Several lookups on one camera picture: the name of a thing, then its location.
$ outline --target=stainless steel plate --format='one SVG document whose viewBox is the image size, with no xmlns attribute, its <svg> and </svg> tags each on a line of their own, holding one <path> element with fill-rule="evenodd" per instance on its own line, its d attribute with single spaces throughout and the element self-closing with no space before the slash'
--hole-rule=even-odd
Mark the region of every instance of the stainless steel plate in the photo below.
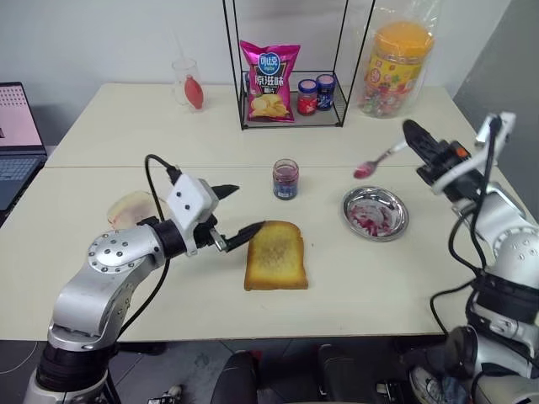
<svg viewBox="0 0 539 404">
<path fill-rule="evenodd" d="M 361 187 L 343 199 L 343 216 L 355 233 L 375 242 L 399 238 L 408 227 L 408 210 L 387 189 Z"/>
</svg>

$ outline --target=slice of bread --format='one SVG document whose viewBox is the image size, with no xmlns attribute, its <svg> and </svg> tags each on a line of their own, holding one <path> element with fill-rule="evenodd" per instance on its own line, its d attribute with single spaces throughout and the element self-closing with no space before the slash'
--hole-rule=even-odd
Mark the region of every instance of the slice of bread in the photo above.
<svg viewBox="0 0 539 404">
<path fill-rule="evenodd" d="M 306 289 L 303 239 L 287 221 L 266 221 L 249 242 L 245 290 Z"/>
</svg>

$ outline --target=white table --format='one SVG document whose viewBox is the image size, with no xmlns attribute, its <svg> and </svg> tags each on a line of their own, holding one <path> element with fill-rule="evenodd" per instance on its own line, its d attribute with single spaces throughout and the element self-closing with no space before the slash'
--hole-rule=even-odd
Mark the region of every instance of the white table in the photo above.
<svg viewBox="0 0 539 404">
<path fill-rule="evenodd" d="M 263 219 L 292 221 L 302 230 L 308 290 L 243 290 L 247 247 L 228 255 L 207 247 L 172 261 L 167 282 L 123 340 L 268 338 L 420 334 L 439 332 L 429 296 L 471 278 L 446 250 L 456 217 L 412 167 L 381 167 L 369 181 L 394 191 L 410 225 L 390 243 L 361 239 L 339 216 L 343 195 L 358 186 L 347 167 L 302 168 L 300 193 L 291 201 L 272 194 L 267 167 L 193 167 L 210 184 L 242 188 L 216 210 L 228 236 Z M 157 191 L 170 188 L 155 168 Z M 494 170 L 494 178 L 507 186 Z M 80 269 L 89 243 L 109 229 L 107 209 L 122 195 L 147 189 L 139 167 L 45 168 L 0 229 L 0 338 L 45 339 L 61 287 Z M 457 240 L 477 261 L 466 232 Z M 140 305 L 157 281 L 137 290 Z M 464 322 L 466 292 L 440 299 L 448 327 Z"/>
<path fill-rule="evenodd" d="M 354 101 L 343 128 L 241 130 L 233 87 L 207 86 L 205 94 L 207 109 L 193 114 L 174 101 L 169 85 L 105 84 L 47 167 L 141 167 L 148 153 L 181 167 L 271 167 L 282 157 L 300 167 L 353 167 L 403 137 L 404 117 L 369 118 Z M 474 132 L 444 88 L 424 88 L 409 118 L 472 150 Z M 406 150 L 383 164 L 419 163 Z"/>
</svg>

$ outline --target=pink spoon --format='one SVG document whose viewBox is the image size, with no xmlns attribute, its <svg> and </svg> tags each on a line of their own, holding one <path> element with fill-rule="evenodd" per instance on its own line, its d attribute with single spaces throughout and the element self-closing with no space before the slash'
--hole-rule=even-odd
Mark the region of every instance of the pink spoon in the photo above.
<svg viewBox="0 0 539 404">
<path fill-rule="evenodd" d="M 386 158 L 392 156 L 396 152 L 400 152 L 403 148 L 407 146 L 408 146 L 408 143 L 406 143 L 406 141 L 400 141 L 393 147 L 390 147 L 385 152 L 383 152 L 382 155 L 379 156 L 374 162 L 361 163 L 354 171 L 354 178 L 364 179 L 364 178 L 370 177 L 376 171 L 378 164 L 380 164 L 382 160 L 385 160 Z"/>
</svg>

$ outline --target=potato chip bag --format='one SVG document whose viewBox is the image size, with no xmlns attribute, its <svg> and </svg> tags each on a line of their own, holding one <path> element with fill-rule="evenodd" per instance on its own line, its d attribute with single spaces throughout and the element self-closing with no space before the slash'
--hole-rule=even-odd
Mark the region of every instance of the potato chip bag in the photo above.
<svg viewBox="0 0 539 404">
<path fill-rule="evenodd" d="M 258 48 L 244 40 L 240 41 L 240 45 L 249 64 L 248 119 L 294 122 L 288 78 L 300 46 L 273 45 Z"/>
</svg>

